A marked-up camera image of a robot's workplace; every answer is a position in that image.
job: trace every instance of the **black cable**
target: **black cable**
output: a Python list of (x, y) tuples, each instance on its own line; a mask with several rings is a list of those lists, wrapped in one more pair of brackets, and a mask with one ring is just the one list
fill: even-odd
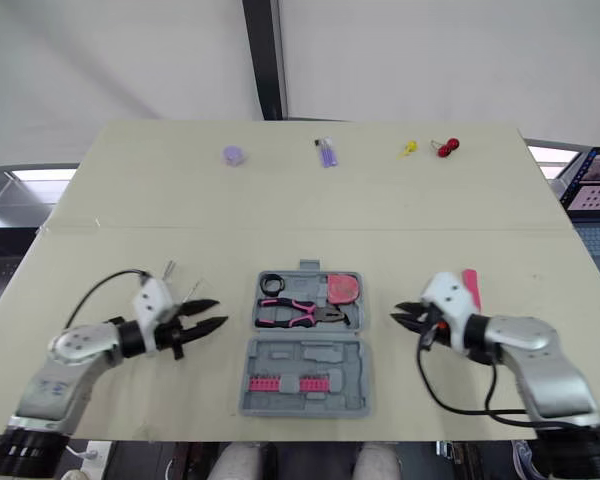
[(460, 408), (455, 408), (447, 405), (442, 400), (438, 398), (438, 396), (433, 391), (429, 380), (427, 379), (427, 375), (424, 372), (424, 368), (422, 367), (422, 351), (425, 350), (425, 345), (422, 341), (424, 335), (420, 336), (420, 341), (418, 342), (418, 349), (416, 350), (416, 364), (418, 366), (418, 371), (420, 372), (420, 376), (422, 377), (422, 381), (424, 382), (429, 395), (431, 398), (443, 409), (456, 413), (458, 415), (470, 415), (470, 416), (489, 416), (491, 419), (495, 420), (498, 423), (502, 423), (504, 425), (509, 425), (512, 427), (523, 427), (523, 428), (535, 428), (535, 429), (543, 429), (543, 428), (567, 428), (567, 429), (577, 429), (577, 428), (586, 428), (580, 427), (579, 425), (575, 425), (573, 423), (568, 422), (560, 422), (560, 421), (540, 421), (540, 422), (531, 422), (531, 421), (520, 421), (520, 420), (512, 420), (509, 418), (502, 418), (500, 415), (523, 415), (526, 414), (527, 411), (524, 409), (506, 409), (506, 410), (492, 410), (491, 409), (491, 399), (493, 398), (493, 394), (496, 391), (496, 385), (498, 384), (498, 368), (495, 363), (495, 359), (492, 356), (491, 363), (491, 385), (489, 386), (489, 390), (487, 391), (487, 396), (484, 400), (484, 410), (463, 410)]
[(493, 398), (493, 393), (496, 390), (496, 384), (498, 383), (498, 367), (495, 362), (491, 364), (491, 386), (489, 387), (489, 391), (487, 392), (487, 396), (484, 399), (484, 409), (487, 411), (489, 417), (495, 420), (498, 423), (502, 423), (504, 425), (509, 425), (511, 427), (523, 427), (523, 428), (535, 428), (535, 429), (543, 429), (543, 428), (587, 428), (581, 427), (580, 425), (575, 425), (569, 422), (560, 422), (553, 420), (542, 420), (539, 422), (524, 422), (520, 420), (511, 420), (509, 418), (502, 418), (498, 415), (502, 415), (497, 413), (497, 410), (491, 410), (491, 399)]
[[(421, 345), (421, 342), (418, 342), (418, 350), (416, 352), (416, 364), (418, 366), (418, 371), (420, 372), (420, 376), (422, 377), (424, 386), (427, 387), (429, 395), (431, 395), (431, 398), (433, 398), (433, 400), (440, 407), (444, 408), (445, 410), (447, 410), (451, 413), (456, 413), (458, 415), (474, 415), (474, 416), (490, 415), (490, 412), (487, 410), (463, 410), (460, 408), (451, 407), (451, 406), (447, 405), (446, 403), (444, 403), (442, 400), (440, 400), (438, 398), (438, 396), (435, 394), (435, 392), (433, 391), (433, 388), (431, 387), (431, 384), (429, 383), (429, 380), (427, 379), (427, 375), (424, 372), (424, 368), (422, 367), (422, 351), (423, 350), (424, 350), (424, 346)], [(493, 381), (491, 383), (491, 387), (493, 387), (495, 390), (495, 384), (493, 383)], [(527, 413), (527, 411), (523, 410), (523, 409), (506, 409), (506, 410), (491, 410), (491, 413), (493, 413), (495, 415), (522, 415), (522, 414)]]
[(93, 292), (95, 292), (98, 288), (100, 288), (102, 285), (107, 283), (109, 280), (116, 278), (116, 277), (120, 277), (122, 275), (130, 274), (130, 273), (135, 273), (136, 275), (140, 275), (141, 277), (150, 277), (151, 276), (151, 274), (149, 272), (146, 272), (144, 270), (138, 270), (136, 268), (129, 268), (127, 270), (120, 270), (119, 272), (112, 273), (108, 277), (103, 278), (98, 283), (96, 283), (93, 287), (91, 287), (91, 290), (89, 290), (87, 292), (87, 294), (84, 297), (82, 297), (82, 300), (80, 300), (80, 303), (78, 303), (78, 305), (76, 305), (76, 308), (73, 309), (73, 312), (69, 316), (69, 320), (67, 320), (67, 323), (65, 324), (64, 329), (66, 330), (71, 326), (71, 324), (73, 323), (73, 320), (76, 318), (76, 315), (78, 315), (78, 312), (80, 311), (80, 309), (82, 308), (84, 303), (89, 299), (89, 297), (91, 296), (91, 294)]

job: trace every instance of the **pink pliers handle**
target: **pink pliers handle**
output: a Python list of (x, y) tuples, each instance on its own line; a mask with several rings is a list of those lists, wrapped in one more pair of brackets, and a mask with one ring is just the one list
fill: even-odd
[(262, 298), (258, 301), (260, 307), (289, 307), (300, 310), (305, 314), (291, 320), (275, 321), (263, 318), (256, 319), (256, 327), (260, 328), (291, 328), (291, 327), (313, 327), (316, 319), (313, 314), (316, 311), (316, 304), (313, 302), (301, 302), (291, 298)]

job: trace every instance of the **purple object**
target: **purple object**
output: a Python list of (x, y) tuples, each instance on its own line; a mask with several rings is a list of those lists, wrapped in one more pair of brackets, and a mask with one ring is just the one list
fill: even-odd
[(316, 147), (320, 151), (320, 159), (324, 168), (335, 167), (338, 165), (336, 152), (333, 151), (331, 138), (319, 138), (315, 140)]
[(228, 147), (225, 147), (222, 153), (227, 165), (232, 167), (237, 167), (246, 160), (246, 156), (242, 149), (240, 147), (236, 147), (235, 145), (229, 145)]

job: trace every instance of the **red cherry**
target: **red cherry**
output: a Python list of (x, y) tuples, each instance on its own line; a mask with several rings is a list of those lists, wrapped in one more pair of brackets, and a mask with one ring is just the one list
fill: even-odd
[(451, 149), (447, 145), (443, 145), (438, 149), (439, 157), (448, 157), (451, 153)]
[(449, 140), (447, 140), (447, 147), (449, 147), (451, 150), (455, 150), (459, 146), (460, 140), (458, 140), (457, 138), (450, 138)]

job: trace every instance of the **white wall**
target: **white wall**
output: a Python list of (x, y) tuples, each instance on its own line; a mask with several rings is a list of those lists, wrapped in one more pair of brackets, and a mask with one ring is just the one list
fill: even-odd
[(600, 0), (284, 0), (281, 16), (292, 116), (600, 144)]
[(0, 0), (0, 165), (114, 118), (261, 119), (240, 0)]

